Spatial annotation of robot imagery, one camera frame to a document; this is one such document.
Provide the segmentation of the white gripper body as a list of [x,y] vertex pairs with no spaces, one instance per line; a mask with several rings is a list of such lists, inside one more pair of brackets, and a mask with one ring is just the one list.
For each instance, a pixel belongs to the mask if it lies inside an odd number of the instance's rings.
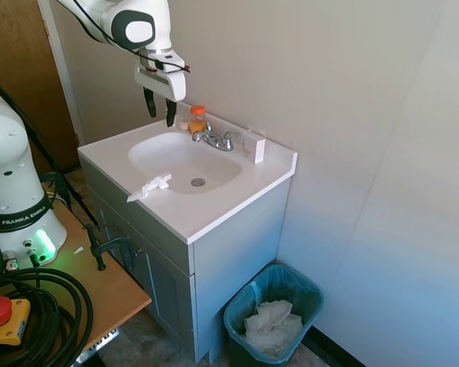
[[135,62],[137,84],[174,102],[185,99],[187,65],[174,50],[141,49],[138,55]]

